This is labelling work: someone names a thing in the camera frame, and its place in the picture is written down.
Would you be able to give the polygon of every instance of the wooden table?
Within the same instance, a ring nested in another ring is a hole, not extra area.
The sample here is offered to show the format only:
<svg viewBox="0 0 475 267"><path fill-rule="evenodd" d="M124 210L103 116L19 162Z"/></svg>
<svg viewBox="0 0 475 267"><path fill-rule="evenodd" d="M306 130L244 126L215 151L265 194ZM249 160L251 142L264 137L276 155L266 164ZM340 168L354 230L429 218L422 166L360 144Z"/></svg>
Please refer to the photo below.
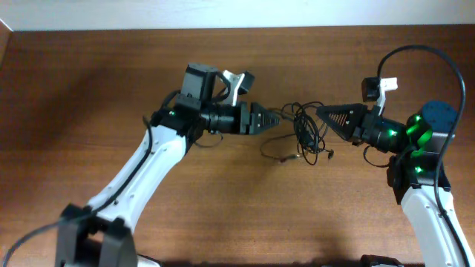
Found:
<svg viewBox="0 0 475 267"><path fill-rule="evenodd" d="M141 116L180 88L187 62L256 80L242 100L280 107L361 102L360 84L381 57L420 43L449 53L465 76L467 106L445 158L465 236L475 248L475 27L308 27L237 30L115 30L14 33L0 72L0 247L84 205L124 165L143 137ZM392 58L397 76L385 115L401 122L428 100L454 107L450 69L422 52ZM285 134L226 136L213 149L192 148L163 180L134 234L137 250L160 260L199 263L326 263L363 254L422 256L384 169L329 133L331 161L279 165L258 150ZM202 142L213 142L205 136ZM294 152L295 140L275 144ZM368 154L383 163L389 154ZM51 266L56 232L30 241L11 266Z"/></svg>

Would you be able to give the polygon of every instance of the white bracket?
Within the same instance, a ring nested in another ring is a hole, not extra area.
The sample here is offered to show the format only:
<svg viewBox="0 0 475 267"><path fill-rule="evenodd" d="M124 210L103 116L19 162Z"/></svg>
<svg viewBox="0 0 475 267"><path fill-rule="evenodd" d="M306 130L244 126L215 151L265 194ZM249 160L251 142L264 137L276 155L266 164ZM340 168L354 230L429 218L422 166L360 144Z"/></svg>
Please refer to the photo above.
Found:
<svg viewBox="0 0 475 267"><path fill-rule="evenodd" d="M160 267L160 264L141 256L137 257L137 261L137 267Z"/></svg>
<svg viewBox="0 0 475 267"><path fill-rule="evenodd" d="M384 78L379 82L379 98L376 100L376 105L381 109L379 110L379 115L383 113L384 103L386 102L386 92L390 90L396 90L398 88L398 79L394 78Z"/></svg>
<svg viewBox="0 0 475 267"><path fill-rule="evenodd" d="M228 79L229 83L231 84L231 88L227 88L227 90L230 90L231 93L229 96L223 100L223 104L229 104L231 106L236 106L236 102L238 101L238 91L240 88L240 85L243 83L244 76L245 74L233 74L230 71L223 71L223 76Z"/></svg>

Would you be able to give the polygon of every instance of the tangled cable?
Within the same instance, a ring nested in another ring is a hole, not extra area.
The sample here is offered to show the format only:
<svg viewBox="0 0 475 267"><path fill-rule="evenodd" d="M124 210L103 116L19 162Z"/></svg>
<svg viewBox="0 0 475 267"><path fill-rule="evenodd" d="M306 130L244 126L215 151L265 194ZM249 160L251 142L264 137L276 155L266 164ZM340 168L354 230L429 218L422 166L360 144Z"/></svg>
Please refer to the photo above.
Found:
<svg viewBox="0 0 475 267"><path fill-rule="evenodd" d="M324 137L328 132L328 125L322 122L320 127L317 126L318 119L313 119L307 111L309 109L316 109L317 105L323 106L324 104L319 101L308 102L305 104L300 104L298 102L287 103L281 109L271 108L271 112L279 115L283 120L293 123L294 133L284 134L282 136L272 137L264 141L261 144L261 155L270 159L278 160L279 162L285 162L288 159L296 159L298 157L303 157L305 161L310 165L317 164L318 155L321 152L328 153L328 159L333 157L334 151L327 150L325 147ZM297 137L297 154L292 154L289 156L272 156L263 151L263 147L270 142L277 141L279 139L285 139L287 137L296 136ZM310 161L307 157L308 154L314 154L315 160Z"/></svg>

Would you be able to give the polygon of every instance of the black cable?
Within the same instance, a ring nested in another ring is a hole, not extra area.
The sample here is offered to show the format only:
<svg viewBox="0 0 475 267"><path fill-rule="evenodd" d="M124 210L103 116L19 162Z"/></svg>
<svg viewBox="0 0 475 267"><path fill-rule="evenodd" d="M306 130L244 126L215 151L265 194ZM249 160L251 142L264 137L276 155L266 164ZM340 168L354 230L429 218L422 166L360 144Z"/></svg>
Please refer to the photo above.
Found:
<svg viewBox="0 0 475 267"><path fill-rule="evenodd" d="M327 135L329 126L322 122L321 126L318 127L316 121L307 113L309 109L316 109L317 105L323 106L324 104L319 101L308 102L305 104L300 104L298 102L287 103L280 110L276 108L270 108L269 110L277 115L279 115L283 120L290 121L293 123L294 133L284 134L282 136L272 137L267 139L261 144L261 155L270 159L276 160L285 160L288 158L296 158L302 156L305 161L310 165L315 165L318 161L318 155L322 152L328 152L329 158L333 157L333 150L327 150L325 148L324 137ZM274 142L280 139L285 139L291 136L296 136L297 138L297 154L279 157L266 154L263 151L263 147L270 142ZM307 157L308 154L314 154L315 160L310 161Z"/></svg>
<svg viewBox="0 0 475 267"><path fill-rule="evenodd" d="M222 89L221 92L218 93L218 96L213 97L211 99L211 101L210 101L211 103L221 102L224 99L228 98L228 96L231 94L231 82L228 79L226 79L226 77L220 71L216 72L216 76L221 78L221 81L223 81L223 84L226 87L224 89Z"/></svg>
<svg viewBox="0 0 475 267"><path fill-rule="evenodd" d="M223 139L224 139L223 134L222 134L222 133L219 133L219 134L220 134L220 137L221 137L220 140L217 141L217 142L216 142L215 144L213 144L213 145L201 145L199 142L196 142L196 141L194 141L194 144L195 144L197 147L199 147L199 148L214 148L214 147L217 147L217 146L223 141Z"/></svg>
<svg viewBox="0 0 475 267"><path fill-rule="evenodd" d="M116 198L124 191L124 189L130 183L130 181L134 178L135 174L139 171L139 169L142 167L143 163L147 160L148 156L151 153L151 148L152 148L152 143L153 143L153 138L152 138L152 133L151 133L151 125L150 125L150 122L148 122L148 120L145 117L143 117L142 120L143 120L143 123L145 124L145 126L147 127L147 130L148 130L148 147L147 147L147 150L145 151L145 155L143 155L142 159L139 161L139 163L137 163L137 166L129 174L129 176L124 181L124 183L120 186L120 188L108 200L106 200L104 204L102 204L100 207L94 209L91 213L89 213L87 215L80 216L80 217L74 217L74 218L69 218L69 219L68 218L61 218L56 222L53 222L53 223L50 223L48 225L44 225L40 228L37 228L37 229L29 232L28 234L24 235L22 238L18 239L10 247L10 249L8 249L7 253L5 254L5 256L3 258L2 267L7 267L8 262L10 261L10 258L13 256L13 253L15 252L15 250L18 249L21 245L26 243L31 238L33 238L37 235L43 234L46 231L49 231L49 230L51 230L55 227L59 227L61 225L66 225L68 223L76 223L76 222L80 222L80 221L92 218L92 217L96 216L96 214L98 214L100 211L107 208L111 203L113 203L116 200Z"/></svg>
<svg viewBox="0 0 475 267"><path fill-rule="evenodd" d="M387 59L389 59L392 55L394 55L395 53L398 53L398 52L401 52L401 51L404 51L404 50L423 50L423 51L427 51L427 52L430 52L430 53L433 53L437 56L439 56L441 59L444 59L444 61L451 67L453 73L455 74L455 76L457 77L457 81L459 83L459 86L460 86L460 104L459 104L459 110L457 111L457 115L456 115L456 118L455 118L455 123L453 124L451 130L449 131L448 135L447 135L447 139L444 141L444 145L442 146L442 149L440 150L440 153L439 153L439 159L437 161L437 166L436 166L436 176L434 177L434 184L433 184L433 187L434 187L434 194L435 194L435 198L436 198L436 202L437 202L437 208L440 210L440 213L442 215L442 217L444 218L445 222L447 223L449 229L451 230L451 233L453 235L453 238L455 239L457 245L459 246L459 250L460 250L460 253L462 254L462 257L463 257L463 260L464 260L464 264L467 266L467 267L470 267L469 265L469 262L468 262L468 255L467 255L467 252L465 251L465 248L462 244L462 241L460 240L460 237L459 235L457 234L452 222L451 222L451 219L449 218L449 216L447 215L447 211L444 209L444 207L442 206L442 203L440 201L440 196L439 196L439 175L440 175L440 168L442 167L442 158L444 157L445 155L445 152L447 152L447 149L448 149L448 145L450 143L450 140L451 140L451 137L453 136L453 134L455 133L455 130L457 128L457 126L459 125L459 122L460 122L460 118L462 117L462 112L463 112L463 109L465 107L465 98L466 98L466 95L465 95L465 83L463 81L463 77L462 77L462 74L460 73L460 70L459 68L456 66L455 62L453 62L453 60L444 52L436 49L436 48L433 48L433 47L428 47L428 46L425 46L425 45L418 45L418 44L415 44L415 45L407 45L407 46L404 46L404 47L400 47L400 48L397 48L393 51L391 51L390 53L388 53L382 60L381 62L379 62L379 66L378 66L378 78L381 80L381 71L382 71L382 67L383 67L383 64L386 62Z"/></svg>
<svg viewBox="0 0 475 267"><path fill-rule="evenodd" d="M368 162L370 165L372 166L375 166L377 168L387 168L389 167L389 163L387 163L386 165L376 165L376 164L373 164L372 162L370 162L367 158L366 158L366 153L368 152L368 149L369 148L372 148L373 146L372 145L368 145L366 148L364 148L363 150L363 159Z"/></svg>
<svg viewBox="0 0 475 267"><path fill-rule="evenodd" d="M397 157L396 157L396 162L394 163L395 166L399 166L399 163L401 163L401 160L404 159L404 157L417 150L417 147L415 145L408 145Z"/></svg>
<svg viewBox="0 0 475 267"><path fill-rule="evenodd" d="M174 90L173 92L169 93L162 102L162 108L166 107L179 92L180 90Z"/></svg>

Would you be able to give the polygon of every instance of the white robotic arm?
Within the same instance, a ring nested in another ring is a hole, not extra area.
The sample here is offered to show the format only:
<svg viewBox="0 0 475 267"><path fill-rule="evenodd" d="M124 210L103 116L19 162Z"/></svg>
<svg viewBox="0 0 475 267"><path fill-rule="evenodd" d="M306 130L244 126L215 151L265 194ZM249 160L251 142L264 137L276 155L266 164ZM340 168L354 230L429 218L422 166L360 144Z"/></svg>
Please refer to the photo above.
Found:
<svg viewBox="0 0 475 267"><path fill-rule="evenodd" d="M158 185L165 175L177 164L186 152L186 138L177 135L177 131L162 125L151 127L153 142L151 153L128 186L114 200L113 204L101 210L97 216L104 220L124 220L125 225L134 232L135 225ZM94 210L100 207L127 180L130 173L142 159L149 146L148 133L134 155L127 161L115 178L88 205Z"/></svg>
<svg viewBox="0 0 475 267"><path fill-rule="evenodd" d="M470 266L475 266L474 255L455 215L452 193L441 189L439 194L462 242ZM464 266L459 247L447 222L442 218L437 208L433 186L423 185L418 189L409 188L402 197L401 207L413 226L426 266Z"/></svg>

